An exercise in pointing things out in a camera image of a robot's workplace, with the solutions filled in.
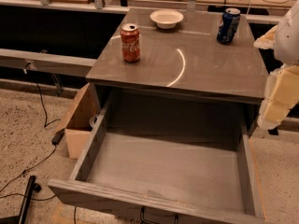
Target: cardboard box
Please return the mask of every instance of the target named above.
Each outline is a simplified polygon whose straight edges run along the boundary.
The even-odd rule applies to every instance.
[[[69,158],[77,159],[80,156],[92,130],[90,119],[100,111],[95,87],[88,83],[78,91],[55,130],[59,132],[64,129]]]

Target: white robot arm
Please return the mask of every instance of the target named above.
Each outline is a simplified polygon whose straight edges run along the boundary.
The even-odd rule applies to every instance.
[[[271,130],[299,102],[299,0],[268,33],[257,39],[255,46],[273,49],[275,58],[284,63],[267,79],[258,117],[258,125]]]

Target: brown tabletop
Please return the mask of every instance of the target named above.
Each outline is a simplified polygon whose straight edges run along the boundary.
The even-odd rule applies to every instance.
[[[152,9],[131,8],[122,23],[141,34],[141,59],[122,58],[120,29],[87,75],[91,82],[142,90],[167,91],[258,104],[267,72],[245,17],[230,45],[217,42],[221,14],[182,11],[172,30],[158,29]]]

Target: can lid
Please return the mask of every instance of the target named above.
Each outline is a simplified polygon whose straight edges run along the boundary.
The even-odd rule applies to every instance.
[[[126,32],[132,32],[133,30],[137,29],[137,25],[134,23],[126,23],[121,28]]]
[[[233,14],[233,15],[238,15],[241,13],[241,11],[237,8],[233,8],[233,7],[229,7],[227,9],[225,9],[225,11],[229,14]]]

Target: drawer handle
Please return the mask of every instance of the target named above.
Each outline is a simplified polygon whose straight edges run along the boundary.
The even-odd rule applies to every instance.
[[[159,224],[157,222],[152,222],[144,219],[144,207],[141,208],[140,219],[141,219],[141,224]],[[174,224],[178,224],[178,216],[175,216]]]

